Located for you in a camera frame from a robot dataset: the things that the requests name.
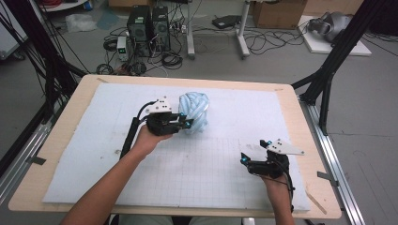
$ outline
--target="human arm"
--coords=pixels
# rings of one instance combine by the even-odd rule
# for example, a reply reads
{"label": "human arm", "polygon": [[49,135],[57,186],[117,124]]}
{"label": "human arm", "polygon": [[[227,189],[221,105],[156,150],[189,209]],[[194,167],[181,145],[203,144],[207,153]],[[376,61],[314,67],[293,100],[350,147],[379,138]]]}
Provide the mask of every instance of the human arm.
{"label": "human arm", "polygon": [[70,209],[61,224],[103,224],[138,164],[167,136],[151,134],[142,126],[134,146]]}
{"label": "human arm", "polygon": [[295,221],[290,211],[290,196],[284,175],[272,179],[261,177],[267,187],[267,195],[275,214],[276,225],[293,225]]}

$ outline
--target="cardboard box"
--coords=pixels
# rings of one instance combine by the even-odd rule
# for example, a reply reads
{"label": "cardboard box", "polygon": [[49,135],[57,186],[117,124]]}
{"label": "cardboard box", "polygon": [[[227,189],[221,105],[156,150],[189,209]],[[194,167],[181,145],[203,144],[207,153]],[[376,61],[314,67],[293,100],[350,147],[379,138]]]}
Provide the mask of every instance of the cardboard box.
{"label": "cardboard box", "polygon": [[130,8],[134,5],[152,6],[152,0],[109,0],[109,6],[112,8]]}
{"label": "cardboard box", "polygon": [[256,3],[253,19],[258,28],[296,29],[308,0],[281,0],[277,4]]}
{"label": "cardboard box", "polygon": [[321,17],[325,12],[340,11],[355,15],[363,0],[308,0],[304,15]]}

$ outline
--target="forearm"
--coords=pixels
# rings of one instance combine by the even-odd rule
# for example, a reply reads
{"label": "forearm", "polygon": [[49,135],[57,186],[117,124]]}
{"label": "forearm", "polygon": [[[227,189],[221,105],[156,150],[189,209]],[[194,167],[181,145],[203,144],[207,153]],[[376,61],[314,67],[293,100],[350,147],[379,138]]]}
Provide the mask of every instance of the forearm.
{"label": "forearm", "polygon": [[272,204],[276,225],[295,224],[285,177],[281,176],[275,180],[263,177],[263,181],[267,186],[267,195]]}
{"label": "forearm", "polygon": [[102,224],[138,164],[145,157],[131,149],[72,207],[61,224]]}

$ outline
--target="metal stand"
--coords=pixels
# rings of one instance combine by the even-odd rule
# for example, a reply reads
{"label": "metal stand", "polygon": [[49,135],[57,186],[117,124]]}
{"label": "metal stand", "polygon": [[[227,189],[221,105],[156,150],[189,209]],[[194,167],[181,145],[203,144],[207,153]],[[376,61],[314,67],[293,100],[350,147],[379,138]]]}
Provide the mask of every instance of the metal stand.
{"label": "metal stand", "polygon": [[239,46],[240,49],[242,50],[242,59],[250,55],[245,37],[243,36],[243,32],[245,31],[246,19],[248,18],[249,7],[250,7],[250,0],[245,0],[242,11],[242,20],[240,22],[240,27],[237,30],[237,40],[239,41]]}
{"label": "metal stand", "polygon": [[[246,19],[248,18],[249,8],[251,0],[245,0],[242,11],[242,19],[240,22],[240,28],[237,30],[237,40],[239,42],[240,49],[242,50],[242,59],[250,55],[248,46],[246,44],[245,38],[243,37],[243,32],[245,31]],[[195,47],[193,46],[193,34],[192,34],[192,19],[191,15],[191,5],[192,0],[188,0],[188,23],[187,23],[187,48],[188,57],[190,59],[195,58]]]}
{"label": "metal stand", "polygon": [[331,144],[331,140],[328,136],[323,135],[321,127],[316,125],[316,123],[319,122],[319,113],[317,108],[315,106],[306,105],[306,107],[304,106],[304,109],[311,117],[311,124],[314,126],[315,134],[321,146],[324,159],[329,166],[331,179],[338,181],[339,185],[336,188],[339,191],[340,198],[344,204],[344,210],[351,222],[350,224],[364,225],[365,222],[363,220],[362,213],[355,201],[351,188],[348,185],[348,181],[345,178],[344,171],[334,151],[333,145]]}
{"label": "metal stand", "polygon": [[191,10],[192,10],[192,0],[188,0],[188,24],[187,24],[187,48],[188,48],[188,57],[190,59],[195,59],[195,47],[193,46],[193,33],[192,33],[192,19]]}
{"label": "metal stand", "polygon": [[380,11],[381,7],[389,1],[391,0],[365,0],[343,32],[340,40],[336,43],[336,46],[330,52],[322,67],[314,74],[292,84],[293,88],[297,89],[305,84],[311,83],[306,92],[300,95],[300,99],[309,105],[314,105],[316,99],[323,93],[319,126],[324,135],[328,135],[326,125],[333,76],[352,49],[357,45],[375,15]]}

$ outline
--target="wooden table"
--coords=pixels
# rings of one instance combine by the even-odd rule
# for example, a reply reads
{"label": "wooden table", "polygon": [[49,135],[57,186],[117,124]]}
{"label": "wooden table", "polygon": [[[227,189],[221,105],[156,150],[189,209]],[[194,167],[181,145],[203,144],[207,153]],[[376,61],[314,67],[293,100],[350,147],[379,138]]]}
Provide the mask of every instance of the wooden table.
{"label": "wooden table", "polygon": [[[281,104],[288,134],[293,145],[305,149],[305,157],[297,157],[301,176],[311,210],[294,212],[295,218],[339,218],[341,209],[328,180],[317,177],[316,172],[325,172],[303,112],[293,88],[288,84],[256,82],[224,82],[143,77],[116,77],[87,75],[80,82],[67,107],[56,122],[51,134],[38,153],[47,161],[43,165],[32,164],[14,196],[9,209],[15,211],[68,212],[72,207],[66,203],[44,203],[42,198],[51,183],[58,160],[66,149],[73,132],[100,83],[134,83],[143,85],[190,86],[233,88],[275,92]],[[174,207],[115,206],[114,213],[152,214],[181,216],[219,216],[273,218],[272,212],[260,210],[205,209]]]}

